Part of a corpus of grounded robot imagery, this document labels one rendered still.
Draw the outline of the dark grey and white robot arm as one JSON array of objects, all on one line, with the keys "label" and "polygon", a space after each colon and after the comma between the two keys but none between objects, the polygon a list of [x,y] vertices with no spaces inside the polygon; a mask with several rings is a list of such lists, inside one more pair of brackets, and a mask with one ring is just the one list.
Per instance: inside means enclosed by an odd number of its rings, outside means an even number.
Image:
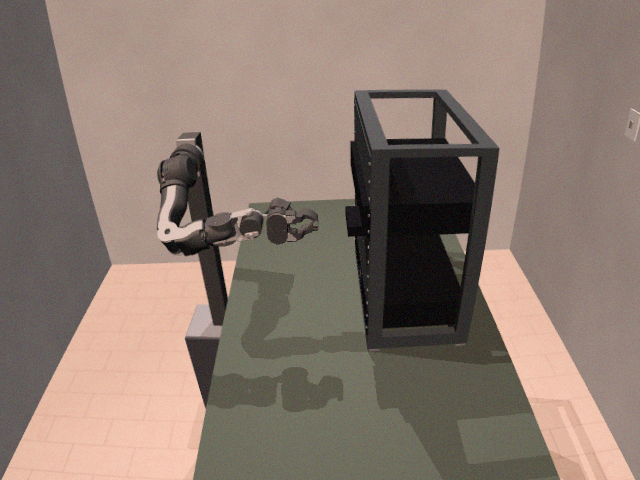
[{"label": "dark grey and white robot arm", "polygon": [[[169,252],[189,256],[211,246],[223,247],[236,241],[257,238],[262,232],[264,217],[253,208],[219,213],[206,220],[195,220],[179,227],[187,210],[188,190],[195,185],[201,174],[204,154],[194,138],[178,139],[176,145],[170,159],[163,160],[164,163],[161,161],[157,170],[161,194],[157,235]],[[239,228],[237,217],[242,217]]]}]

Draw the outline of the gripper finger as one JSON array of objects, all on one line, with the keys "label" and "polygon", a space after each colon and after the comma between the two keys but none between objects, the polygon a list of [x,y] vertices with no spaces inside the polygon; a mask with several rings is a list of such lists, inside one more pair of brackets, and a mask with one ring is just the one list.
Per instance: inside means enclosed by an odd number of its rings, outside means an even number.
[{"label": "gripper finger", "polygon": [[303,208],[299,212],[296,212],[295,210],[286,210],[285,215],[283,215],[283,217],[285,217],[289,225],[291,224],[296,225],[296,223],[300,223],[304,219],[310,219],[313,221],[313,228],[315,227],[318,228],[318,214],[308,208]]},{"label": "gripper finger", "polygon": [[310,223],[304,223],[302,227],[298,230],[296,228],[291,228],[288,233],[287,242],[296,242],[297,240],[301,240],[304,235],[311,233],[313,231],[318,231],[318,228],[313,228],[313,221]]}]

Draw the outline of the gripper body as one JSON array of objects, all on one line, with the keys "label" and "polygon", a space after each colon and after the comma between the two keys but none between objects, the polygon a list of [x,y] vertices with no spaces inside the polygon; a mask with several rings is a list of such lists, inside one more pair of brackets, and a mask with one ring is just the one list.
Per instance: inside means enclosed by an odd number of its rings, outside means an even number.
[{"label": "gripper body", "polygon": [[293,210],[290,204],[290,202],[284,199],[275,198],[271,201],[269,210],[262,214],[264,221],[267,221],[268,239],[274,244],[282,244],[288,238],[290,225],[283,215],[285,215],[286,210]]}]

